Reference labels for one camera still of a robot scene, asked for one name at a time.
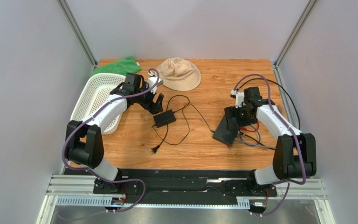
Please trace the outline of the black Mercury network switch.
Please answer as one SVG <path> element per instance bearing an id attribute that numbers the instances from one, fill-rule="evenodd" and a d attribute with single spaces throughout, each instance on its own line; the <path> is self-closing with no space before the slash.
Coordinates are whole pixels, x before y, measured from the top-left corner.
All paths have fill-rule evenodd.
<path id="1" fill-rule="evenodd" d="M 234 140 L 238 134 L 238 132 L 231 132 L 226 129 L 226 117 L 223 116 L 221 119 L 217 129 L 214 131 L 213 139 L 227 145 L 232 146 Z"/>

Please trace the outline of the black power adapter with cord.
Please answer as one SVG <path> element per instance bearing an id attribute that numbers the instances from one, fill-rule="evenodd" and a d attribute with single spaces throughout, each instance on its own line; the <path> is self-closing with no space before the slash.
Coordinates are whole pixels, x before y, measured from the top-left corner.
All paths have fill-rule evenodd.
<path id="1" fill-rule="evenodd" d="M 183 107 L 181 107 L 180 109 L 177 109 L 177 110 L 175 110 L 175 111 L 173 111 L 172 109 L 168 109 L 171 100 L 174 99 L 174 98 L 176 98 L 176 97 L 184 97 L 185 99 L 187 99 L 187 103 L 186 103 Z M 158 145 L 156 145 L 155 147 L 153 147 L 153 148 L 151 149 L 151 153 L 152 153 L 152 154 L 156 154 L 157 151 L 158 151 L 158 149 L 161 147 L 161 145 L 162 145 L 163 143 L 166 143 L 166 144 L 171 145 L 171 146 L 178 146 L 178 145 L 180 145 L 180 144 L 187 138 L 187 136 L 188 136 L 189 133 L 190 133 L 191 128 L 190 128 L 188 119 L 187 119 L 187 117 L 186 117 L 185 114 L 184 114 L 184 110 L 185 110 L 186 108 L 188 108 L 189 106 L 192 106 L 192 107 L 197 111 L 197 113 L 201 116 L 201 118 L 202 118 L 203 121 L 205 122 L 205 124 L 206 124 L 208 130 L 209 130 L 211 133 L 215 133 L 215 131 L 211 129 L 211 127 L 209 126 L 208 122 L 206 121 L 206 119 L 204 118 L 204 116 L 201 114 L 201 112 L 198 110 L 198 108 L 191 103 L 189 97 L 187 97 L 187 96 L 185 96 L 185 95 L 175 95 L 175 96 L 171 97 L 171 98 L 168 100 L 166 110 L 165 110 L 164 112 L 162 112 L 161 114 L 155 115 L 155 116 L 153 117 L 155 124 L 152 125 L 151 127 L 152 127 L 152 129 L 155 131 L 155 133 L 157 134 L 157 136 L 161 139 L 161 142 L 160 142 Z M 175 113 L 176 113 L 176 112 L 182 112 L 182 116 L 183 116 L 183 118 L 185 119 L 186 124 L 187 124 L 188 132 L 187 132 L 187 134 L 186 134 L 178 143 L 169 143 L 169 142 L 166 141 L 166 138 L 167 138 L 168 133 L 169 133 L 169 124 L 171 124 L 171 123 L 173 123 L 174 121 L 176 121 L 176 117 L 175 117 Z M 157 129 L 157 128 L 160 128 L 160 127 L 164 127 L 164 126 L 166 126 L 166 132 L 165 132 L 164 136 L 161 137 L 161 136 L 158 134 L 158 132 L 157 132 L 156 129 Z"/>

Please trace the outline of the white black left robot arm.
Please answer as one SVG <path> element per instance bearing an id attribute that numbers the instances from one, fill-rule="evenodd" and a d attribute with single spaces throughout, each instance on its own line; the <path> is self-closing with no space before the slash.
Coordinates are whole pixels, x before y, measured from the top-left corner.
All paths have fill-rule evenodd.
<path id="1" fill-rule="evenodd" d="M 139 104 L 152 115 L 163 111 L 163 94 L 154 101 L 163 79 L 154 68 L 149 69 L 148 74 L 149 78 L 145 80 L 142 75 L 128 73 L 124 82 L 110 92 L 95 112 L 81 121 L 68 123 L 62 148 L 62 160 L 67 168 L 87 170 L 105 182 L 120 182 L 119 168 L 104 157 L 102 134 L 115 118 L 134 104 Z"/>

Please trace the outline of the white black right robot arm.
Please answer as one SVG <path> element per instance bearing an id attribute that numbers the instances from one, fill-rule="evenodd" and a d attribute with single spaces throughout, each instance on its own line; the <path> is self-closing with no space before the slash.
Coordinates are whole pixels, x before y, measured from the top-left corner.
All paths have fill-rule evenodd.
<path id="1" fill-rule="evenodd" d="M 258 87 L 250 87 L 235 94 L 236 104 L 225 108 L 226 130 L 233 142 L 241 127 L 263 123 L 276 140 L 272 164 L 253 171 L 257 185 L 293 182 L 303 185 L 317 172 L 316 139 L 303 133 L 279 113 L 270 99 L 263 99 Z"/>

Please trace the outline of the beige bucket hat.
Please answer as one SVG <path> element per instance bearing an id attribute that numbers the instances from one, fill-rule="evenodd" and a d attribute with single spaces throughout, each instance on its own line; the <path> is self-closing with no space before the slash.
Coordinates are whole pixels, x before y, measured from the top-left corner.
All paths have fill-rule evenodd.
<path id="1" fill-rule="evenodd" d="M 168 58 L 157 71 L 163 79 L 163 85 L 175 91 L 190 91 L 201 83 L 201 72 L 192 62 L 181 57 Z"/>

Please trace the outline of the green cloth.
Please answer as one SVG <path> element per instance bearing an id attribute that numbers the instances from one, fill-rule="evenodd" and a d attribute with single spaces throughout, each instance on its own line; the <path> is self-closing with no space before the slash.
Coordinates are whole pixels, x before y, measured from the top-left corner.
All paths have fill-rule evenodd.
<path id="1" fill-rule="evenodd" d="M 139 63 L 134 57 L 129 56 L 127 58 L 100 66 L 96 68 L 89 77 L 97 75 L 99 73 L 112 73 L 126 76 L 127 73 L 137 73 L 141 71 Z"/>

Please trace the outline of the white perforated plastic basket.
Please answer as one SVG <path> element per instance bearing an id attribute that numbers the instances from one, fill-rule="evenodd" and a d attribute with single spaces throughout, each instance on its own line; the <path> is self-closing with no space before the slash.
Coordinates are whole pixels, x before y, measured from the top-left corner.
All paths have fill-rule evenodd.
<path id="1" fill-rule="evenodd" d="M 70 119 L 85 121 L 105 104 L 110 92 L 125 81 L 124 75 L 114 73 L 98 73 L 87 81 L 74 107 Z"/>

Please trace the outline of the aluminium front rail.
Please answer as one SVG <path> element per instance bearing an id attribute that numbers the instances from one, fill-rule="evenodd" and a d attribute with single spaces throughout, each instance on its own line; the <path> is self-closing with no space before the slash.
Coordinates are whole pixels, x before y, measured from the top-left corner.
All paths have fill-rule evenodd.
<path id="1" fill-rule="evenodd" d="M 127 208 L 200 208 L 252 210 L 278 202 L 312 201 L 323 224 L 335 222 L 328 198 L 319 179 L 304 185 L 284 183 L 276 186 L 246 188 L 246 178 L 145 177 L 122 185 L 103 183 L 90 175 L 52 176 L 37 223 L 52 221 L 57 205 Z"/>

